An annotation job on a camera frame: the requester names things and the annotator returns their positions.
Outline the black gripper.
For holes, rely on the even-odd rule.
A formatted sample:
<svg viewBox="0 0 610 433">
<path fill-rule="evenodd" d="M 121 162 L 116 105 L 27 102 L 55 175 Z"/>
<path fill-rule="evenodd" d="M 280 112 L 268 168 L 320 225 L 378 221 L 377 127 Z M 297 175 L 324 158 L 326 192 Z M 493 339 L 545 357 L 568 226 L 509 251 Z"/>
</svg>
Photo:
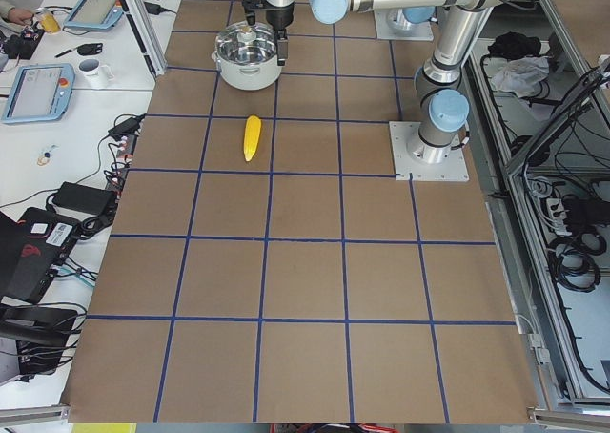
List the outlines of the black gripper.
<svg viewBox="0 0 610 433">
<path fill-rule="evenodd" d="M 288 59 L 289 41 L 285 31 L 292 24 L 292 0 L 242 0 L 245 19 L 250 26 L 256 13 L 264 11 L 266 21 L 275 32 L 277 64 L 284 66 Z"/>
</svg>

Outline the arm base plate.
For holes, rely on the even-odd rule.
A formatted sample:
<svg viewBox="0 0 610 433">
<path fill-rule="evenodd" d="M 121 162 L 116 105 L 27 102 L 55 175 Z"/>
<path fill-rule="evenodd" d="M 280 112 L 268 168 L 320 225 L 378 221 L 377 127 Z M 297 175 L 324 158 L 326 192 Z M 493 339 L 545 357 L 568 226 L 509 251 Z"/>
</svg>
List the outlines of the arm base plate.
<svg viewBox="0 0 610 433">
<path fill-rule="evenodd" d="M 434 6 L 376 10 L 376 37 L 385 40 L 425 41 L 434 39 Z"/>
<path fill-rule="evenodd" d="M 461 139 L 454 133 L 452 142 L 432 147 L 419 137 L 420 122 L 389 123 L 390 140 L 397 180 L 426 182 L 467 182 L 469 174 Z"/>
</svg>

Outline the person hand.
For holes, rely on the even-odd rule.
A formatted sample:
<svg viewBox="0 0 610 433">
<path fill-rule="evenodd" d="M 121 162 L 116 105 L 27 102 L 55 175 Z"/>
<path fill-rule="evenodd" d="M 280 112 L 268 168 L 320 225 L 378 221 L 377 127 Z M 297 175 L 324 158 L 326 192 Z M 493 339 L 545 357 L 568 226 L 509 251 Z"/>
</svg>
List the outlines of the person hand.
<svg viewBox="0 0 610 433">
<path fill-rule="evenodd" d="M 31 22 L 33 13 L 30 10 L 12 7 L 8 10 L 6 19 L 13 24 L 26 25 Z"/>
</svg>

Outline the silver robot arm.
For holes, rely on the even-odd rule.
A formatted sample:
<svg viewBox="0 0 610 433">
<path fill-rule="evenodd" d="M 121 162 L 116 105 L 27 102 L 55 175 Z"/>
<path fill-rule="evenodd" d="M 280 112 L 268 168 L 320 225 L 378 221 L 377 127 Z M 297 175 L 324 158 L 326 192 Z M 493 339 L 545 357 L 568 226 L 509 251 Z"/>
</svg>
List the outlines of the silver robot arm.
<svg viewBox="0 0 610 433">
<path fill-rule="evenodd" d="M 464 127 L 470 110 L 465 96 L 458 90 L 461 62 L 472 39 L 475 25 L 472 15 L 460 7 L 470 0 L 309 0 L 315 18 L 334 24 L 349 11 L 412 9 L 419 7 L 450 8 L 445 29 L 436 48 L 421 68 L 417 94 L 424 120 L 406 140 L 410 157 L 423 164 L 439 164 L 452 150 L 458 131 Z"/>
<path fill-rule="evenodd" d="M 277 64 L 284 66 L 288 58 L 287 28 L 294 21 L 295 0 L 242 0 L 249 26 L 256 22 L 256 13 L 264 11 L 267 23 L 274 30 Z"/>
</svg>

